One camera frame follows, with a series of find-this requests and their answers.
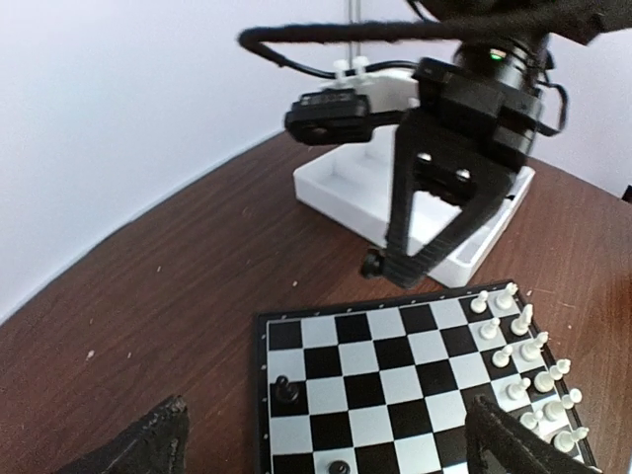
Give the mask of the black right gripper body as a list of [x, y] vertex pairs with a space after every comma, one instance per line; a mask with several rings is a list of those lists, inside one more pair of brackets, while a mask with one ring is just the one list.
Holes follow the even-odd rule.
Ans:
[[451, 63], [424, 57], [413, 74], [420, 105], [474, 141], [487, 159], [517, 173], [543, 113], [537, 81], [547, 46], [545, 34], [510, 34], [465, 40]]

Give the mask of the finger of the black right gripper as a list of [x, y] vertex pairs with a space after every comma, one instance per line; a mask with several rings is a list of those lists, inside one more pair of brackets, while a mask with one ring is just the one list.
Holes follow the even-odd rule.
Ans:
[[395, 131], [382, 276], [416, 286], [500, 209], [517, 171], [422, 111]]

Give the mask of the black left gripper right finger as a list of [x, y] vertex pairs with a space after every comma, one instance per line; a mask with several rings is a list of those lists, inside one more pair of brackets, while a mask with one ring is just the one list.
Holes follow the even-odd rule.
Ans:
[[488, 473], [490, 452], [508, 473], [595, 473], [524, 427], [484, 395], [475, 395], [465, 417], [469, 473]]

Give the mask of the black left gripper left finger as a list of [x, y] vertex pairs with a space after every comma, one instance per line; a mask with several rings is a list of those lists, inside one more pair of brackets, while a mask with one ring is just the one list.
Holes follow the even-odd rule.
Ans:
[[190, 432], [188, 406], [169, 396], [105, 445], [58, 469], [60, 473], [183, 473]]

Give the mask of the white plastic divided tray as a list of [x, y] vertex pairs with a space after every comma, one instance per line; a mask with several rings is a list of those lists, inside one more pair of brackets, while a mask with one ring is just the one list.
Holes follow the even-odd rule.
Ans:
[[[417, 103], [412, 72], [390, 68], [345, 80], [324, 80], [318, 90], [353, 87], [375, 110], [402, 110]], [[395, 127], [373, 133], [371, 141], [340, 146], [297, 168], [296, 198], [340, 223], [370, 243], [383, 247], [390, 217]], [[522, 204], [535, 171], [523, 167], [500, 210], [431, 272], [447, 287], [469, 282], [479, 270]]]

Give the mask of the black white chessboard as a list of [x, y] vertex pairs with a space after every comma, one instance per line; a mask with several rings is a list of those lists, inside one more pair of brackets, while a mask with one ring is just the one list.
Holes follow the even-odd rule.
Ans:
[[[466, 410], [475, 395], [497, 401], [462, 303], [508, 282], [259, 315], [256, 471], [343, 459], [351, 473], [465, 472]], [[279, 375], [295, 403], [276, 399]]]

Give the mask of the black chess piece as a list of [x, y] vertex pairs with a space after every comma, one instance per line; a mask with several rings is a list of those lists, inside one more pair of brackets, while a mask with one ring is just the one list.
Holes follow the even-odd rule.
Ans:
[[360, 274], [367, 279], [383, 275], [384, 255], [378, 249], [369, 249], [360, 267]]

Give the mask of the black chess pawn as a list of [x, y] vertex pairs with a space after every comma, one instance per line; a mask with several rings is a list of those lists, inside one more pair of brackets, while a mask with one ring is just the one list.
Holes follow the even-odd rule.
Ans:
[[347, 461], [337, 459], [328, 465], [327, 472], [328, 474], [350, 474], [351, 466]]
[[275, 397], [282, 404], [293, 404], [298, 399], [299, 390], [286, 375], [279, 375], [274, 384]]

